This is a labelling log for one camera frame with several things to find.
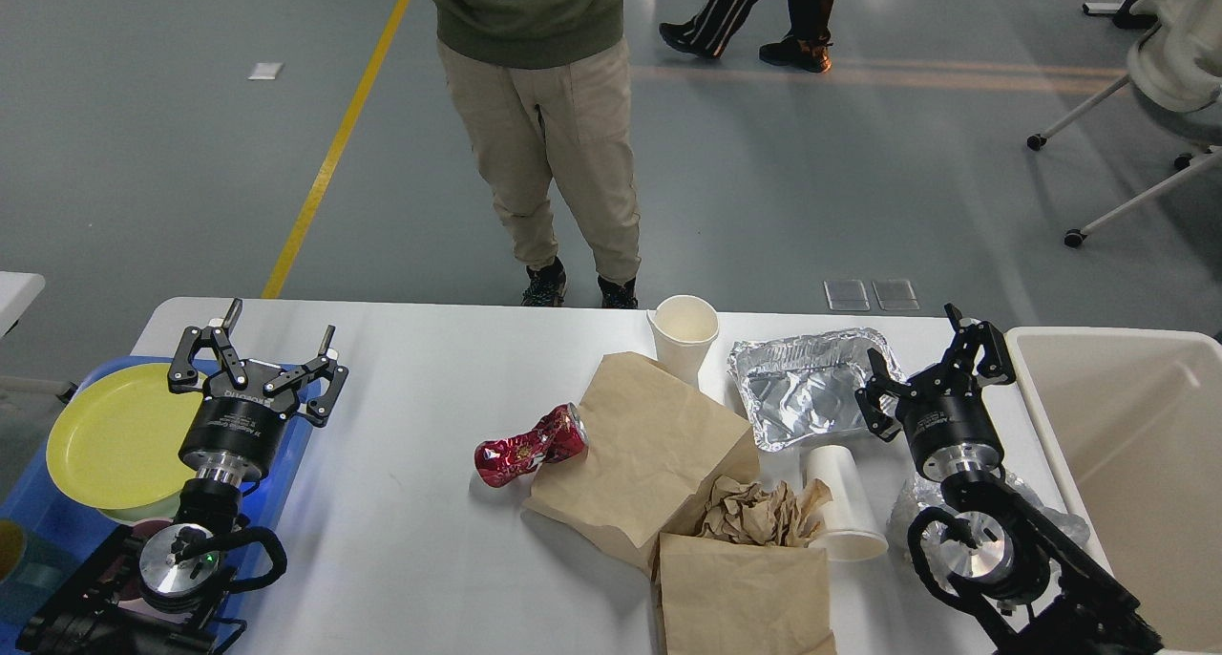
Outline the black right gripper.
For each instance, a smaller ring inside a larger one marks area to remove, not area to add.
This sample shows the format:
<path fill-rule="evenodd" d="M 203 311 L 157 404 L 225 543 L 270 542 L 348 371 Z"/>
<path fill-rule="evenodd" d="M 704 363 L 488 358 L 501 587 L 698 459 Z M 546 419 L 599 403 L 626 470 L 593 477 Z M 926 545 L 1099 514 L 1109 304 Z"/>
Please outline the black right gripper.
<path fill-rule="evenodd" d="M 941 369 L 916 373 L 908 393 L 908 384 L 891 376 L 881 351 L 869 348 L 873 375 L 854 393 L 874 437 L 895 441 L 903 425 L 916 472 L 926 480 L 1000 468 L 1004 448 L 982 407 L 980 389 L 1015 382 L 1003 334 L 989 321 L 964 317 L 953 304 L 946 304 L 945 310 L 956 334 L 942 356 Z M 899 398 L 899 422 L 884 411 L 885 395 Z"/>

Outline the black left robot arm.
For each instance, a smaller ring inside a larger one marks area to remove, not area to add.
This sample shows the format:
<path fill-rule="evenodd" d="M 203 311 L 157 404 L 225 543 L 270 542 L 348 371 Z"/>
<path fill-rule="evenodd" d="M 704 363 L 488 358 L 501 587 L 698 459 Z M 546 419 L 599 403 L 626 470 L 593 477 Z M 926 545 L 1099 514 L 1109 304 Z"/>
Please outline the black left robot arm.
<path fill-rule="evenodd" d="M 242 511 L 270 477 L 296 420 L 323 428 L 348 368 L 327 326 L 298 365 L 243 358 L 231 332 L 242 312 L 188 326 L 165 371 L 164 393 L 200 402 L 178 444 L 188 477 L 156 532 L 117 525 L 20 628 L 31 654 L 222 654 L 247 629 L 226 602 L 266 589 L 288 568 L 277 533 Z"/>

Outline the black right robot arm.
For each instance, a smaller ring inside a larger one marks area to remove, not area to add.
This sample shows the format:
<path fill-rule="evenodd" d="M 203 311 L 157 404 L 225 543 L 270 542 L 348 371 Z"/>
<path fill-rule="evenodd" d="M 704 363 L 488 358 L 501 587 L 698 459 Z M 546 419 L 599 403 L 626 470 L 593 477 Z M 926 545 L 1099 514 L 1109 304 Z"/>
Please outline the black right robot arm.
<path fill-rule="evenodd" d="M 1014 382 L 1011 356 L 991 323 L 945 310 L 953 341 L 938 363 L 902 382 L 870 349 L 873 375 L 855 390 L 870 433 L 903 434 L 916 473 L 941 490 L 906 532 L 916 576 L 1000 654 L 1158 653 L 1139 600 L 1004 481 L 982 389 Z"/>

